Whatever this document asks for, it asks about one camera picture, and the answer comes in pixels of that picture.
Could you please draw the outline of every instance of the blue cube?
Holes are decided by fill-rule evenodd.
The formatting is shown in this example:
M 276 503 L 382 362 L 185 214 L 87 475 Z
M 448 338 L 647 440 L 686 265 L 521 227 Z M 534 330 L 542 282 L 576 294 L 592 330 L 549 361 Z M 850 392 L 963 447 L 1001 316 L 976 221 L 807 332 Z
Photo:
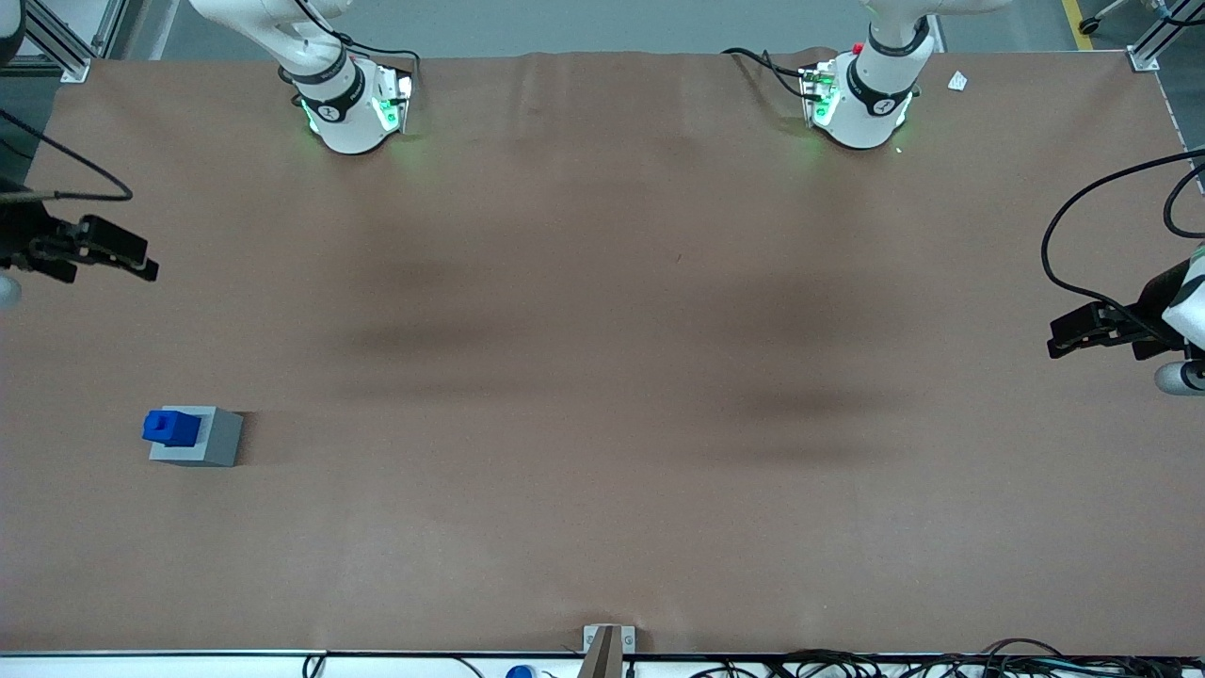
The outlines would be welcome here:
M 142 421 L 142 440 L 165 448 L 190 448 L 201 431 L 201 418 L 177 411 L 151 411 Z

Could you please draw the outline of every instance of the brown table surface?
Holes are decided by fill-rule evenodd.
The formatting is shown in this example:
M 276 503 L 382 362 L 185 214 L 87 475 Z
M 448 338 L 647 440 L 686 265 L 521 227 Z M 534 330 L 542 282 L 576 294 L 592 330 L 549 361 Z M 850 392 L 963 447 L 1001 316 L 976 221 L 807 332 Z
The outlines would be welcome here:
M 1200 652 L 1201 402 L 1044 346 L 1086 302 L 1051 214 L 1181 148 L 1122 54 L 936 57 L 862 153 L 748 63 L 625 53 L 424 63 L 412 134 L 340 157 L 275 67 L 59 93 L 136 196 L 54 212 L 163 271 L 0 320 L 4 648 Z M 1136 297 L 1185 169 L 1056 265 Z M 105 188 L 45 146 L 29 183 Z M 147 461 L 163 405 L 248 413 L 240 466 Z

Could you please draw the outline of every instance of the gray block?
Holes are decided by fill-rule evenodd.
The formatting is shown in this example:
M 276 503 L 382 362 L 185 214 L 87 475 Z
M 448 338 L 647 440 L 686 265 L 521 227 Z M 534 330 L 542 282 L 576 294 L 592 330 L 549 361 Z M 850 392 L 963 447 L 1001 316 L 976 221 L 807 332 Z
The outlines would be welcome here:
M 151 444 L 151 461 L 176 466 L 234 466 L 242 435 L 242 417 L 234 413 L 200 406 L 164 406 L 160 409 L 176 411 L 201 418 L 196 444 L 190 448 L 169 448 L 161 443 Z

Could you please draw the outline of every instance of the black cable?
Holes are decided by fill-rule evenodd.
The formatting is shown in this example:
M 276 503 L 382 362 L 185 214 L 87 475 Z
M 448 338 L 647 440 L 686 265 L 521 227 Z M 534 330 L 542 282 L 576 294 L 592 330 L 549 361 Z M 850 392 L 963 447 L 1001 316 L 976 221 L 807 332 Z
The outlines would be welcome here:
M 1192 230 L 1183 230 L 1176 225 L 1176 222 L 1171 220 L 1171 207 L 1175 206 L 1176 197 L 1180 196 L 1180 193 L 1185 189 L 1186 185 L 1192 183 L 1201 173 L 1205 173 L 1205 163 L 1201 163 L 1199 167 L 1194 167 L 1192 171 L 1181 177 L 1181 179 L 1176 182 L 1176 187 L 1172 188 L 1171 193 L 1168 194 L 1168 199 L 1163 202 L 1163 225 L 1166 225 L 1168 230 L 1175 232 L 1181 237 L 1193 237 L 1193 238 L 1205 237 L 1205 232 L 1193 232 Z
M 301 678 L 318 678 L 327 666 L 327 655 L 310 655 L 301 662 Z
M 1063 278 L 1060 278 L 1059 276 L 1054 275 L 1054 269 L 1051 267 L 1050 243 L 1051 243 L 1051 236 L 1054 235 L 1054 229 L 1058 226 L 1059 222 L 1063 219 L 1063 216 L 1071 208 L 1072 205 L 1075 205 L 1076 202 L 1078 202 L 1080 199 L 1083 197 L 1084 195 L 1087 195 L 1088 193 L 1092 193 L 1097 188 L 1100 188 L 1101 185 L 1104 185 L 1104 184 L 1106 184 L 1109 182 L 1117 181 L 1118 178 L 1127 177 L 1127 176 L 1129 176 L 1131 173 L 1138 173 L 1140 171 L 1145 171 L 1145 170 L 1148 170 L 1148 169 L 1152 169 L 1152 167 L 1157 167 L 1157 166 L 1160 166 L 1160 165 L 1165 165 L 1165 164 L 1169 164 L 1169 163 L 1177 163 L 1180 160 L 1187 160 L 1187 159 L 1191 159 L 1191 158 L 1199 158 L 1199 157 L 1203 157 L 1203 155 L 1205 155 L 1205 149 L 1188 151 L 1188 152 L 1185 152 L 1185 153 L 1175 153 L 1175 154 L 1171 154 L 1171 155 L 1164 155 L 1162 158 L 1156 158 L 1153 160 L 1147 160 L 1145 163 L 1139 163 L 1136 165 L 1125 167 L 1123 170 L 1115 171 L 1113 173 L 1110 173 L 1109 176 L 1104 176 L 1101 178 L 1098 178 L 1097 181 L 1093 181 L 1088 185 L 1084 185 L 1083 188 L 1081 188 L 1078 191 L 1076 191 L 1075 195 L 1071 195 L 1071 197 L 1066 202 L 1063 202 L 1063 206 L 1059 207 L 1057 212 L 1054 212 L 1054 218 L 1051 219 L 1050 225 L 1046 226 L 1046 234 L 1042 235 L 1042 249 L 1041 249 L 1041 253 L 1042 253 L 1042 270 L 1046 271 L 1046 277 L 1048 277 L 1051 282 L 1053 282 L 1054 284 L 1062 287 L 1063 289 L 1066 289 L 1068 291 L 1074 291 L 1076 294 L 1082 294 L 1084 296 L 1088 296 L 1089 299 L 1097 299 L 1098 301 L 1101 301 L 1104 303 L 1107 303 L 1107 305 L 1112 306 L 1113 309 L 1116 309 L 1121 314 L 1125 316 L 1125 318 L 1129 319 L 1130 322 L 1133 322 L 1134 324 L 1141 326 L 1144 330 L 1146 330 L 1148 334 L 1151 334 L 1151 336 L 1154 336 L 1156 338 L 1158 338 L 1159 342 L 1162 342 L 1162 343 L 1164 343 L 1164 344 L 1166 344 L 1169 347 L 1175 347 L 1175 346 L 1180 344 L 1178 341 L 1175 341 L 1175 338 L 1170 338 L 1168 336 L 1164 336 L 1160 331 L 1158 331 L 1157 329 L 1154 329 L 1153 326 L 1151 326 L 1150 324 L 1147 324 L 1145 320 L 1142 320 L 1142 318 L 1140 318 L 1136 314 L 1134 314 L 1133 311 L 1130 311 L 1129 308 L 1127 308 L 1124 305 L 1122 305 L 1117 300 L 1112 299 L 1111 296 L 1106 296 L 1105 294 L 1101 294 L 1100 291 L 1097 291 L 1094 289 L 1088 289 L 1087 287 L 1080 287 L 1077 284 L 1071 284 L 1070 282 L 1066 282 Z M 1011 642 L 1027 642 L 1027 641 L 1024 638 L 1009 638 L 1009 643 L 1006 643 L 1006 644 L 1011 644 Z
M 27 160 L 33 160 L 34 159 L 33 155 L 30 155 L 29 153 L 25 153 L 24 151 L 18 149 L 16 146 L 13 146 L 12 143 L 8 143 L 4 138 L 0 138 L 0 146 L 4 146 L 5 148 L 7 148 L 13 155 L 20 155 L 22 158 L 25 158 Z
M 1165 24 L 1174 25 L 1174 26 L 1177 26 L 1177 28 L 1193 28 L 1193 26 L 1198 26 L 1198 25 L 1205 25 L 1205 19 L 1191 19 L 1191 20 L 1183 22 L 1183 20 L 1180 20 L 1180 19 L 1174 19 L 1171 17 L 1164 17 L 1160 20 L 1163 20 L 1163 23 L 1165 23 Z
M 1059 658 L 1065 656 L 1063 653 L 1058 652 L 1053 647 L 1051 647 L 1051 645 L 1048 645 L 1048 644 L 1046 644 L 1046 643 L 1044 643 L 1041 641 L 1035 641 L 1033 638 L 1005 638 L 1003 641 L 997 641 L 997 642 L 992 643 L 991 645 L 983 648 L 983 652 L 987 653 L 987 655 L 989 658 L 992 658 L 992 656 L 995 656 L 997 654 L 999 654 L 1000 650 L 1003 650 L 1004 648 L 1006 648 L 1009 645 L 1034 645 L 1036 648 L 1041 648 L 1041 649 L 1051 653 L 1054 656 L 1059 656 Z
M 753 59 L 754 61 L 757 61 L 758 64 L 760 64 L 762 67 L 775 69 L 776 71 L 781 72 L 782 75 L 793 75 L 795 77 L 799 77 L 799 71 L 793 71 L 790 69 L 784 69 L 784 67 L 782 67 L 780 65 L 774 64 L 772 61 L 763 60 L 762 54 L 756 54 L 756 53 L 753 53 L 753 52 L 751 52 L 751 51 L 748 51 L 748 49 L 746 49 L 743 47 L 729 47 L 728 49 L 724 49 L 723 52 L 721 52 L 721 54 L 740 54 L 741 57 L 748 57 L 750 59 Z
M 80 153 L 76 153 L 71 148 L 67 148 L 66 146 L 59 143 L 58 141 L 51 138 L 49 136 L 46 136 L 41 131 L 37 131 L 33 126 L 25 124 L 20 118 L 18 118 L 17 116 L 10 113 L 8 111 L 6 111 L 4 108 L 0 108 L 0 117 L 2 117 L 4 119 L 11 122 L 12 124 L 19 126 L 22 130 L 25 131 L 25 134 L 33 135 L 34 137 L 36 137 L 36 138 L 39 138 L 41 141 L 45 141 L 46 143 L 49 143 L 54 148 L 58 148 L 61 153 L 71 157 L 72 159 L 75 159 L 76 161 L 81 163 L 82 165 L 84 165 L 86 167 L 90 169 L 92 171 L 99 173 L 100 176 L 104 176 L 105 178 L 107 178 L 108 181 L 111 181 L 113 183 L 113 185 L 117 185 L 122 190 L 120 195 L 107 195 L 107 194 L 104 194 L 104 193 L 78 193 L 78 191 L 75 191 L 75 190 L 54 190 L 53 191 L 53 197 L 54 199 L 57 199 L 57 200 L 102 200 L 102 201 L 108 201 L 108 202 L 122 202 L 122 201 L 129 200 L 130 197 L 134 196 L 134 191 L 130 190 L 130 187 L 127 185 L 122 179 L 119 179 L 116 176 L 113 176 L 105 167 L 98 165 L 96 163 L 89 160 L 88 158 L 84 158 Z
M 377 47 L 364 45 L 363 42 L 357 42 L 355 40 L 352 39 L 351 35 L 347 35 L 346 33 L 327 28 L 327 24 L 322 22 L 322 17 L 319 17 L 317 13 L 315 13 L 313 10 L 310 8 L 310 5 L 306 2 L 306 0 L 293 0 L 293 2 L 295 2 L 296 6 L 300 7 L 302 12 L 305 12 L 305 16 L 308 17 L 311 22 L 313 22 L 313 25 L 322 29 L 322 31 L 325 33 L 327 35 L 334 37 L 335 40 L 339 40 L 346 47 L 358 47 L 360 49 L 364 49 L 365 52 L 374 52 L 377 54 L 407 55 L 415 60 L 416 71 L 418 70 L 419 61 L 423 60 L 423 58 L 418 55 L 418 52 L 415 52 L 413 49 L 380 49 Z
M 454 659 L 454 660 L 459 661 L 460 664 L 468 666 L 469 671 L 472 671 L 474 673 L 477 674 L 477 678 L 486 678 L 486 674 L 482 673 L 480 668 L 477 668 L 476 666 L 469 664 L 469 661 L 465 660 L 463 656 L 454 656 L 452 659 Z
M 740 674 L 740 676 L 743 676 L 745 678 L 762 678 L 762 676 L 758 676 L 757 673 L 753 673 L 752 671 L 750 671 L 747 668 L 741 668 L 740 666 L 734 666 L 733 664 L 725 664 L 725 665 L 716 667 L 716 668 L 709 668 L 706 671 L 700 671 L 700 672 L 695 673 L 694 676 L 692 676 L 690 678 L 711 678 L 711 674 L 712 673 L 717 673 L 717 672 L 718 673 L 727 673 L 729 676 Z
M 750 52 L 748 49 L 745 49 L 743 47 L 730 47 L 730 48 L 724 49 L 723 52 L 721 52 L 721 54 L 734 54 L 734 55 L 740 55 L 740 57 L 748 57 L 754 63 L 757 63 L 759 66 L 762 66 L 764 69 L 769 69 L 769 71 L 774 73 L 774 77 L 776 77 L 778 79 L 778 83 L 781 83 L 782 87 L 783 87 L 783 89 L 786 89 L 787 92 L 790 92 L 795 96 L 799 96 L 800 99 L 806 99 L 809 101 L 819 101 L 821 100 L 821 96 L 818 96 L 816 94 L 807 94 L 806 92 L 800 92 L 800 90 L 795 89 L 794 87 L 792 87 L 790 83 L 787 82 L 787 79 L 783 76 L 784 75 L 789 75 L 789 76 L 793 76 L 793 77 L 799 77 L 799 71 L 798 70 L 793 71 L 790 69 L 786 69 L 786 67 L 780 66 L 778 64 L 775 64 L 774 59 L 770 58 L 770 51 L 769 49 L 763 51 L 762 54 L 758 55 L 758 54 L 754 54 L 753 52 Z M 807 65 L 800 66 L 800 67 L 809 67 L 809 66 L 815 66 L 815 65 L 816 64 L 807 64 Z

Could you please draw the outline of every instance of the yellow floor line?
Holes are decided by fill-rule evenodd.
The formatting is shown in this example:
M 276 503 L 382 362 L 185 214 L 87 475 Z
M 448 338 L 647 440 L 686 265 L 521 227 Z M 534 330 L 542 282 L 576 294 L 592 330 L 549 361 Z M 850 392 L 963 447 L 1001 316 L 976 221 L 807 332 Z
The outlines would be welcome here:
M 1066 23 L 1071 24 L 1071 36 L 1075 37 L 1075 46 L 1080 49 L 1092 49 L 1092 39 L 1080 33 L 1080 22 L 1083 20 L 1083 12 L 1080 11 L 1078 0 L 1063 0 L 1063 12 L 1066 14 Z

